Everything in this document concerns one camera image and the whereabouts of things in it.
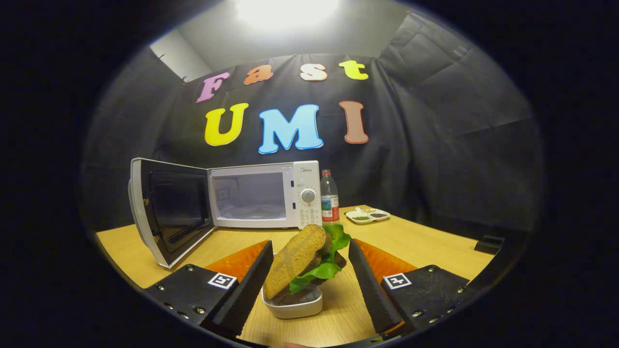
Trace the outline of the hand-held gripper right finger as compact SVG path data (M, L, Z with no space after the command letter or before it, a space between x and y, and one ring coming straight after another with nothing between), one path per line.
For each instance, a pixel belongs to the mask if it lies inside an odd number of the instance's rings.
M374 330L384 339L434 326L478 292L464 277L434 264L412 266L359 239L350 242L348 258Z

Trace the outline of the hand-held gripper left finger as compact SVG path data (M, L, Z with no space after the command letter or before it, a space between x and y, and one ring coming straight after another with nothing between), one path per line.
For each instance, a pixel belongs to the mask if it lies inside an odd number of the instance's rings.
M186 264L144 289L171 313L219 335L241 335L273 262L263 240L207 267Z

